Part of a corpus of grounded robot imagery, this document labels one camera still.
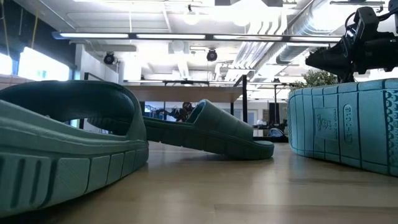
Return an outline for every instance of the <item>wooden tabletop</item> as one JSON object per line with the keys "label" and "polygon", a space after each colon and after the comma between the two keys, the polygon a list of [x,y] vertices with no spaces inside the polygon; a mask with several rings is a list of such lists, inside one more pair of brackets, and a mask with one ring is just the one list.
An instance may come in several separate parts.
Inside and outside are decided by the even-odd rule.
{"label": "wooden tabletop", "polygon": [[276,144],[240,161],[150,142],[148,165],[83,197],[0,223],[388,224],[398,178],[317,161]]}
{"label": "wooden tabletop", "polygon": [[207,99],[217,103],[233,103],[242,95],[241,87],[139,86],[126,85],[139,101],[199,102]]}

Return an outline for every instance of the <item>slide sandal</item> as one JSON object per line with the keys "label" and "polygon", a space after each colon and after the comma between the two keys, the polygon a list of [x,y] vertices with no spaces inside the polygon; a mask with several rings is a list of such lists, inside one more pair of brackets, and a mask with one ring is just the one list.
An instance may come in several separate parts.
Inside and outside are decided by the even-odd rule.
{"label": "slide sandal", "polygon": [[[122,134],[129,125],[129,118],[93,118],[88,122],[101,129]],[[268,159],[274,153],[273,143],[253,141],[251,125],[217,108],[208,100],[199,102],[185,123],[146,117],[144,122],[150,141],[239,159]]]}
{"label": "slide sandal", "polygon": [[296,90],[288,114],[297,154],[398,176],[398,79]]}
{"label": "slide sandal", "polygon": [[[63,122],[125,116],[125,136]],[[115,83],[42,81],[0,91],[0,217],[40,209],[112,184],[148,158],[138,100]]]}

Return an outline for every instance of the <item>ceiling light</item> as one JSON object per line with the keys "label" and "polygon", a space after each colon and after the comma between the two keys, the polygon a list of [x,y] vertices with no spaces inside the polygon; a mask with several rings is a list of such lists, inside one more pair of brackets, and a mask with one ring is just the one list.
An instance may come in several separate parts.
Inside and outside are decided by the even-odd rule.
{"label": "ceiling light", "polygon": [[195,5],[202,4],[201,1],[174,1],[174,0],[73,0],[75,2],[99,2],[99,3],[145,3],[145,4],[186,4],[187,2],[189,3],[194,3]]}
{"label": "ceiling light", "polygon": [[137,34],[138,39],[182,39],[182,40],[203,40],[203,34]]}
{"label": "ceiling light", "polygon": [[284,9],[292,9],[295,8],[296,6],[297,6],[296,2],[284,2],[282,7]]}
{"label": "ceiling light", "polygon": [[163,83],[162,80],[125,80],[129,83]]}
{"label": "ceiling light", "polygon": [[234,85],[235,82],[222,82],[222,81],[213,81],[209,82],[209,84],[225,84],[225,85]]}
{"label": "ceiling light", "polygon": [[282,83],[272,83],[272,82],[249,82],[248,85],[282,85]]}
{"label": "ceiling light", "polygon": [[244,18],[244,16],[239,16],[233,21],[233,23],[235,25],[237,25],[237,26],[246,26],[246,25],[248,25],[250,23],[250,20],[249,19],[243,19],[243,18]]}
{"label": "ceiling light", "polygon": [[329,44],[316,43],[286,43],[289,47],[329,47]]}
{"label": "ceiling light", "polygon": [[312,36],[302,36],[302,37],[291,37],[291,41],[296,42],[321,42],[321,43],[337,43],[341,40],[341,37],[324,36],[324,37],[312,37]]}
{"label": "ceiling light", "polygon": [[201,52],[207,52],[209,50],[208,47],[203,47],[203,46],[189,46],[190,51],[201,51]]}
{"label": "ceiling light", "polygon": [[256,41],[281,41],[282,37],[271,35],[214,35],[215,40],[256,40]]}
{"label": "ceiling light", "polygon": [[94,34],[94,33],[59,33],[64,38],[109,38],[109,39],[128,39],[128,34]]}
{"label": "ceiling light", "polygon": [[183,15],[184,22],[189,25],[195,25],[199,22],[199,13],[198,12],[184,12]]}
{"label": "ceiling light", "polygon": [[[274,101],[275,98],[248,98],[248,100],[264,100],[264,101]],[[285,101],[286,99],[283,98],[277,98],[277,101],[281,102],[281,101]]]}

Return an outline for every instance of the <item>green leaves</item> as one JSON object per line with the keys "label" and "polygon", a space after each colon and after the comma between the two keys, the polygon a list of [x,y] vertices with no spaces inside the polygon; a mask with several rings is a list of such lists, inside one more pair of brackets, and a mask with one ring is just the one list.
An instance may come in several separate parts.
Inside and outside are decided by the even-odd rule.
{"label": "green leaves", "polygon": [[290,87],[290,89],[298,90],[306,87],[334,85],[338,83],[335,75],[322,70],[309,70],[306,74],[303,74],[303,77],[306,83],[296,81],[294,82],[294,86]]}

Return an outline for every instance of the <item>security camera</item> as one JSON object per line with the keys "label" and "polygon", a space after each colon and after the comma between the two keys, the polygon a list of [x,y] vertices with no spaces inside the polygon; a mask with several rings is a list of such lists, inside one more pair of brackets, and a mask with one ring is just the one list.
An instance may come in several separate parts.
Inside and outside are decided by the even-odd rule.
{"label": "security camera", "polygon": [[113,65],[115,64],[116,58],[114,57],[114,52],[107,52],[105,57],[104,57],[104,63],[107,65]]}
{"label": "security camera", "polygon": [[207,53],[207,61],[209,62],[214,62],[215,60],[217,60],[217,53],[215,49],[210,49],[209,52]]}

